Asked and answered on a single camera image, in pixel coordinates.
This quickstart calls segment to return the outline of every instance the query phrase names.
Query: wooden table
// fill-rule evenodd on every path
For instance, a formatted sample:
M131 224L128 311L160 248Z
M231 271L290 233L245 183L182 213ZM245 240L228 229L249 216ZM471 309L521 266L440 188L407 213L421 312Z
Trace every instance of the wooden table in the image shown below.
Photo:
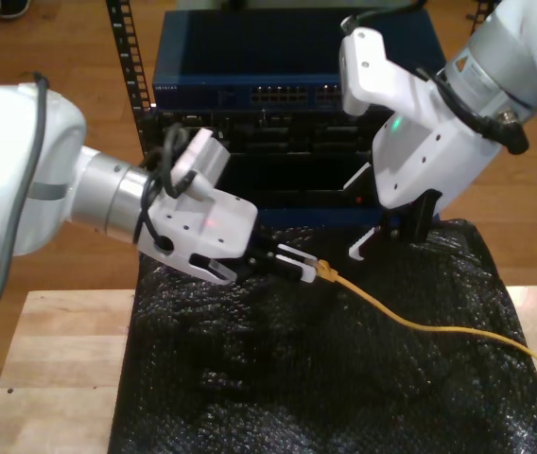
M537 350L537 287L509 291ZM0 453L106 454L132 299L29 293L0 381Z

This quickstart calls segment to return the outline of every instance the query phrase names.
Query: black metal rack post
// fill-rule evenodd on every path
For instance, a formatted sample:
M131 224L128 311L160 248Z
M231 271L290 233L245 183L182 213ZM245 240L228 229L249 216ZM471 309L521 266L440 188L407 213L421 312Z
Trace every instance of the black metal rack post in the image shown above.
M152 113L143 60L138 47L130 0L107 0L113 37L128 89L128 99L136 122L143 154L147 154L144 118Z
M495 7L500 3L500 0L475 0L478 5L476 6L475 21L473 22L473 33L478 26L487 20L489 15L494 12Z

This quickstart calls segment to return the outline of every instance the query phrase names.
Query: yellow cable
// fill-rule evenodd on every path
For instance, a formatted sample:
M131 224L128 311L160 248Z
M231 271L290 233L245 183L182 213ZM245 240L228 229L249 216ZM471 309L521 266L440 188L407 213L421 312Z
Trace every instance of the yellow cable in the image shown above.
M537 353L535 353L530 348L527 348L522 343L519 343L516 340L508 339L504 336L500 336L499 334L495 334L490 331L483 331L483 330L474 329L474 328L465 328L463 326L426 326L425 324L418 324L418 323L410 322L409 320L406 320L403 317L399 317L397 314L392 312L390 309L388 309L378 300L373 298L369 293L366 293L365 291L357 287L352 282L349 282L346 279L344 279L342 276L338 275L338 272L336 270L332 270L332 268L329 266L329 263L327 263L325 260L319 261L319 263L317 264L317 272L321 278L329 282L337 282L343 285L347 289L353 291L354 293L359 295L361 298L366 300L372 306L382 311L384 314L388 315L391 319L395 320L397 323L402 324L403 326L406 326L407 328L416 329L418 331L425 331L429 333L462 333L462 334L471 334L473 336L480 336L483 338L489 338L489 339L500 341L500 342L506 343L507 345L516 347L523 353L526 353L527 355L537 360Z

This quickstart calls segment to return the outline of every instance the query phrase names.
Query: green light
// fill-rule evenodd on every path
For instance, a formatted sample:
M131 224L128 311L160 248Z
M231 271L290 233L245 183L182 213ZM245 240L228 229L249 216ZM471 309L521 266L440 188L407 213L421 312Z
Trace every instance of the green light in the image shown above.
M394 120L394 123L392 123L391 131L397 131L401 126L401 123L403 123L403 118L397 118L396 120Z

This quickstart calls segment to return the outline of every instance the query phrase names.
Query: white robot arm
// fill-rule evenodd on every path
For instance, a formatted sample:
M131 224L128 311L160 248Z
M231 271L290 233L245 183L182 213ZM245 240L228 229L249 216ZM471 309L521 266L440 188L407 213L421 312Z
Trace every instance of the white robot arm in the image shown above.
M0 250L31 155L37 103L34 84L0 87ZM253 204L215 189L230 155L210 131L201 130L169 171L170 183L180 188L178 194L170 191L172 197L159 170L149 175L84 147L83 115L50 91L44 131L15 255L39 250L69 220L134 242L166 265L215 284L242 277L242 268L273 268L298 280L314 279L314 266L305 263L314 257L265 237Z
M359 27L343 40L340 72L348 114L361 115L372 103L395 111L372 147L377 195L387 209L436 190L439 214L502 148L461 121L434 81L389 61L375 30ZM440 77L482 117L529 121L537 114L537 2L502 2Z

